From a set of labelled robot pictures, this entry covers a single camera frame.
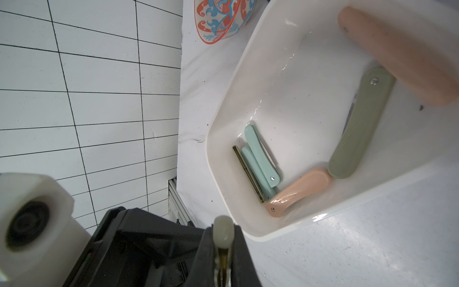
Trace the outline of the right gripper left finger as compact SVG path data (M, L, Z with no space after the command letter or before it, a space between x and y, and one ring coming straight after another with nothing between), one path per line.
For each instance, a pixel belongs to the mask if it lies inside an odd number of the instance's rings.
M206 229L183 226L189 241L199 243L184 287L215 287L216 248L213 242L213 228Z

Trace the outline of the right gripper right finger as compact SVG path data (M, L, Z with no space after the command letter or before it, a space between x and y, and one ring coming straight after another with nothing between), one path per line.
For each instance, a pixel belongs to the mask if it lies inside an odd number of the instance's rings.
M240 226L234 226L231 260L232 287L262 287Z

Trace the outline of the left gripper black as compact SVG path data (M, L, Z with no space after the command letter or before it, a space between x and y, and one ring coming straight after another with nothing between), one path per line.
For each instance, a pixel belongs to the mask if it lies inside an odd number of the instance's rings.
M66 287L182 287L204 231L143 209L110 209Z

